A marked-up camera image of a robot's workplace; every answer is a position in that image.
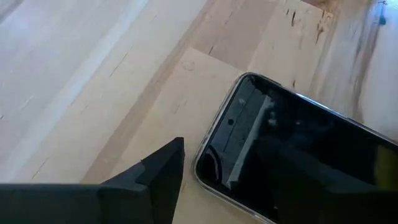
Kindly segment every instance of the phone bezel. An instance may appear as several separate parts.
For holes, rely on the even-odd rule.
[[[307,101],[307,102],[309,102],[309,103],[311,103],[311,104],[313,104],[313,105],[315,105],[315,106],[317,106],[317,107],[319,107],[319,108],[321,108],[323,110],[326,110],[329,113],[332,113],[333,115],[335,115],[335,116],[337,116],[337,117],[339,117],[339,118],[341,118],[341,119],[343,119],[343,120],[345,120],[345,121],[347,121],[347,122],[349,122],[349,123],[361,128],[361,129],[363,129],[363,130],[365,130],[365,131],[367,131],[367,132],[369,132],[371,134],[374,134],[377,137],[379,137],[379,138],[381,138],[381,139],[383,139],[385,141],[388,141],[391,144],[397,146],[397,143],[395,141],[389,139],[388,137],[383,136],[382,134],[375,132],[374,130],[364,126],[363,124],[360,124],[360,123],[358,123],[358,122],[356,122],[356,121],[354,121],[354,120],[352,120],[350,118],[347,118],[347,117],[343,116],[342,114],[339,114],[338,112],[333,111],[330,108],[328,108],[328,107],[326,107],[326,106],[324,106],[324,105],[322,105],[322,104],[320,104],[320,103],[318,103],[318,102],[316,102],[314,100],[309,99],[306,96],[303,96],[303,95],[301,95],[299,93],[293,92],[293,91],[283,87],[280,83],[275,82],[274,80],[271,80],[271,79],[269,79],[269,78],[267,78],[267,77],[265,77],[263,75],[259,75],[259,74],[252,73],[252,72],[246,72],[246,73],[242,74],[239,78],[237,78],[235,80],[233,86],[229,89],[229,92],[226,95],[226,97],[224,98],[224,100],[223,100],[223,102],[222,102],[222,104],[221,104],[221,106],[220,106],[215,118],[213,119],[213,122],[211,123],[211,126],[210,126],[209,130],[206,132],[205,137],[203,138],[202,142],[200,143],[199,150],[197,151],[197,153],[195,155],[195,158],[194,158],[194,161],[193,161],[193,164],[192,164],[192,172],[193,172],[193,175],[195,176],[195,179],[199,183],[199,185],[201,187],[203,187],[205,190],[209,191],[214,196],[224,200],[228,204],[230,204],[230,205],[232,205],[232,206],[234,206],[234,207],[236,207],[236,208],[248,213],[249,215],[254,216],[255,218],[260,219],[263,222],[266,222],[268,224],[276,224],[274,221],[268,219],[264,215],[261,215],[260,213],[254,211],[253,209],[251,209],[251,208],[239,203],[238,201],[234,200],[233,198],[231,198],[231,197],[229,197],[229,196],[217,191],[216,189],[210,187],[209,185],[206,185],[203,181],[200,180],[199,176],[197,175],[197,170],[196,170],[196,166],[198,164],[199,158],[201,157],[203,151],[207,147],[207,144],[209,143],[209,140],[210,140],[210,136],[213,135],[213,133],[214,133],[216,127],[217,127],[217,124],[220,122],[221,118],[223,117],[224,113],[226,112],[226,108],[229,105],[229,103],[231,102],[234,94],[236,93],[239,84],[243,81],[244,78],[246,78],[247,76],[251,76],[251,75],[255,75],[255,76],[261,77],[261,78],[267,80],[268,82],[273,83],[275,86],[277,86],[280,89],[282,89],[282,91],[283,90],[288,91],[289,93],[291,93],[293,95],[296,95],[296,96],[300,97],[301,99],[303,99],[303,100],[305,100],[305,101]]]

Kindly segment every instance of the black smartphone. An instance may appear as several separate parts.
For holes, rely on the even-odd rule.
[[[265,166],[252,153],[256,141],[304,152],[365,184],[397,187],[394,141],[262,75],[245,73],[221,105],[193,171],[202,187],[268,223],[280,219]]]

